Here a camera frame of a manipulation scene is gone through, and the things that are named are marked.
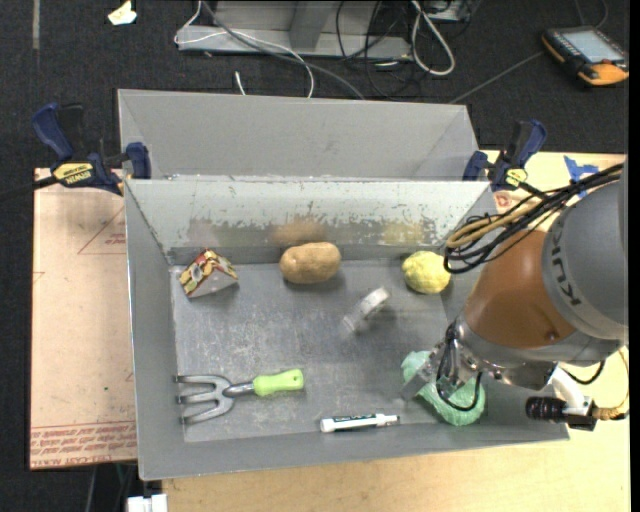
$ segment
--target gray bin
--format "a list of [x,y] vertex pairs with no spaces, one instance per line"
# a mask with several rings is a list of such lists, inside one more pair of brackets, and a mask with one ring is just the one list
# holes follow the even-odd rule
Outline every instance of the gray bin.
[[[528,392],[488,379],[485,413],[467,427],[400,398],[402,360],[442,338],[477,277],[421,295],[404,284],[402,260],[438,251],[463,219],[493,205],[486,183],[460,180],[476,149],[463,107],[141,91],[119,99],[123,147],[144,142],[154,166],[151,180],[125,189],[141,478],[568,437],[526,418]],[[273,234],[300,219],[343,255],[319,285],[287,283],[278,268],[287,244]],[[204,247],[234,263],[239,283],[189,299],[177,274]],[[380,286],[391,298],[369,328],[342,329]],[[224,416],[180,424],[174,375],[243,382],[289,368],[303,370],[303,391],[238,398]],[[372,412],[400,424],[319,430],[323,417]]]

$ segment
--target blue clamp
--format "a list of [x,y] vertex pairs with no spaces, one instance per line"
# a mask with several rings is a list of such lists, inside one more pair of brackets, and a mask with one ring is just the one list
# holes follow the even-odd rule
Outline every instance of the blue clamp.
[[57,103],[48,103],[31,118],[36,135],[44,144],[53,149],[57,155],[51,166],[53,183],[65,187],[93,187],[117,195],[122,195],[122,180],[110,170],[113,164],[121,164],[130,160],[133,165],[133,178],[149,179],[151,163],[149,153],[144,144],[134,142],[127,146],[125,153],[104,159],[98,153],[89,153],[82,161],[72,161],[75,150],[62,129],[57,113]]
[[511,135],[511,141],[506,148],[500,151],[494,163],[488,162],[488,156],[482,151],[476,151],[467,162],[462,177],[463,181],[477,181],[482,171],[487,169],[488,178],[491,181],[491,190],[515,190],[509,179],[507,171],[518,168],[523,169],[531,156],[537,153],[547,138],[547,131],[539,121],[518,121]]

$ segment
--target clamp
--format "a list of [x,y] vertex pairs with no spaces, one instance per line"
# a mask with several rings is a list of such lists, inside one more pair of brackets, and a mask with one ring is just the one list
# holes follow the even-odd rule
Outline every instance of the clamp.
[[40,141],[53,149],[57,155],[56,162],[50,167],[51,176],[36,181],[33,184],[34,189],[60,183],[69,188],[93,187],[123,195],[122,180],[110,170],[110,167],[125,161],[131,161],[133,165],[130,177],[151,177],[149,153],[141,142],[130,143],[124,153],[110,158],[102,158],[98,153],[92,152],[84,159],[76,160],[76,151],[65,135],[59,115],[67,121],[71,130],[75,129],[79,134],[81,114],[80,105],[60,108],[57,103],[52,102],[38,110],[31,118],[31,124]]
[[491,181],[491,190],[515,190],[519,187],[539,195],[540,191],[533,189],[526,183],[525,164],[529,158],[540,151],[547,138],[547,131],[539,121],[516,122],[511,140],[500,151],[494,163],[490,163],[489,157],[482,151],[473,153],[462,176],[463,181],[477,181],[486,170],[487,177]]

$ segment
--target yellow ball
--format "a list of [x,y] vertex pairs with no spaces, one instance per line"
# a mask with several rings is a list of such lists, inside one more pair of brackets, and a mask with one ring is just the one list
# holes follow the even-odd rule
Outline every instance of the yellow ball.
[[431,251],[418,251],[402,264],[407,285],[420,293],[440,293],[449,284],[451,274],[444,268],[444,258]]

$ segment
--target clear plastic object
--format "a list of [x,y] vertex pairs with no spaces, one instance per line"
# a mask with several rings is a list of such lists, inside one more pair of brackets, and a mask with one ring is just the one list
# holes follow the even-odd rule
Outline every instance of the clear plastic object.
[[371,319],[385,307],[391,293],[384,287],[372,291],[360,300],[342,319],[349,333],[358,333],[367,328]]

